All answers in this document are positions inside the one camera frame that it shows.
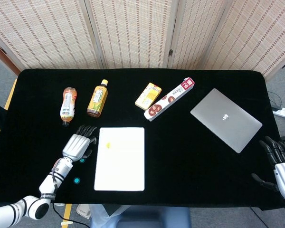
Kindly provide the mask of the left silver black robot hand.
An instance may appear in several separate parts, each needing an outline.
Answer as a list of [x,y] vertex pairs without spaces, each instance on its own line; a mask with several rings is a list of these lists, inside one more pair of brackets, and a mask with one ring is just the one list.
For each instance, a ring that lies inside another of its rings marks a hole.
[[97,143],[97,138],[93,136],[96,128],[96,126],[81,125],[63,148],[63,157],[73,162],[88,158]]

